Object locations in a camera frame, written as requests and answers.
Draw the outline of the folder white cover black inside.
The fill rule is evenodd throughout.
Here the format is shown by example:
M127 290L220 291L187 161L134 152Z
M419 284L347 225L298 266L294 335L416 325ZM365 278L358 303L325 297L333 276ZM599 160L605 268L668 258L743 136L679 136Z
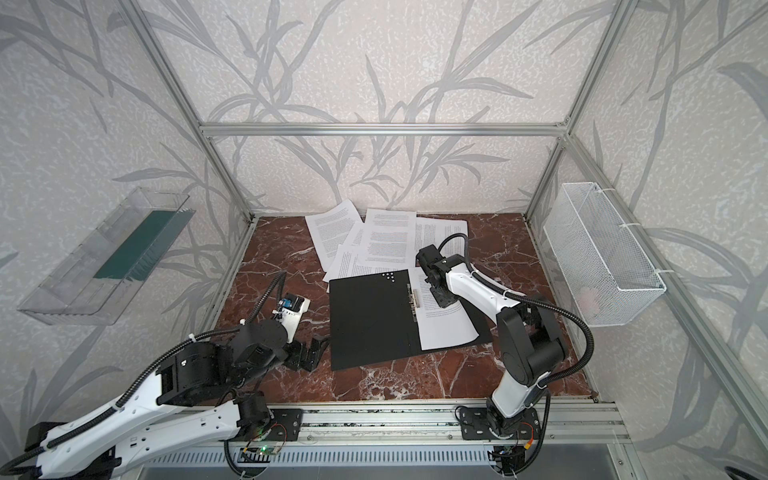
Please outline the folder white cover black inside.
M458 300L479 338L458 347L423 351L415 312L408 299L408 270L341 278L329 283L332 370L342 371L492 341L487 317L467 302Z

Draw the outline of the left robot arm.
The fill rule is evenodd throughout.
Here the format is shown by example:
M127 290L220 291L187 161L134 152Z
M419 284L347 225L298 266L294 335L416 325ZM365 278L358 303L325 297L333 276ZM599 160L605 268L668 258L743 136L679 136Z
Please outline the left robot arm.
M238 390L298 347L298 314L209 330L153 361L113 401L69 423L30 430L23 454L1 468L24 479L108 479L209 440L261 439L277 424L262 393Z

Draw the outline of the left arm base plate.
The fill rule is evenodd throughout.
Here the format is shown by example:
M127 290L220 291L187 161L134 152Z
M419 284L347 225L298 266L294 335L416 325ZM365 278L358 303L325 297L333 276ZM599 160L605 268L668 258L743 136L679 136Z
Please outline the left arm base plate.
M279 408L271 411L271 422L257 429L257 442L295 442L303 423L304 411L300 408Z

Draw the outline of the printed paper sheet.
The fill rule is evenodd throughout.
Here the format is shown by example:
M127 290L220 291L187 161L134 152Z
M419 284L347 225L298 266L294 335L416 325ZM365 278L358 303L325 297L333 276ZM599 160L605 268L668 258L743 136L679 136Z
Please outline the printed paper sheet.
M440 308L422 270L410 268L408 276L410 284L419 291L420 308L415 316L423 351L458 347L479 338L477 329L459 301L445 309Z

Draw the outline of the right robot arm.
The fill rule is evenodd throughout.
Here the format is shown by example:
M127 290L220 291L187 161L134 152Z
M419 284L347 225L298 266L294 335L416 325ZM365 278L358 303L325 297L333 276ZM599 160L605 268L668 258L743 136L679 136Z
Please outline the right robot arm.
M504 287L461 255L444 256L434 245L421 248L416 261L439 306L463 300L495 323L505 373L490 397L489 414L498 421L519 416L543 395L568 355L554 308Z

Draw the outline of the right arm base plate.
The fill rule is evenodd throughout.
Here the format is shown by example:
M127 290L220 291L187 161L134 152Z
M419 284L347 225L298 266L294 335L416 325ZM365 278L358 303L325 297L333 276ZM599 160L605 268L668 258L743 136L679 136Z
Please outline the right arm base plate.
M514 440L531 442L540 436L541 423L535 408L504 417L493 405L457 406L454 417L463 440Z

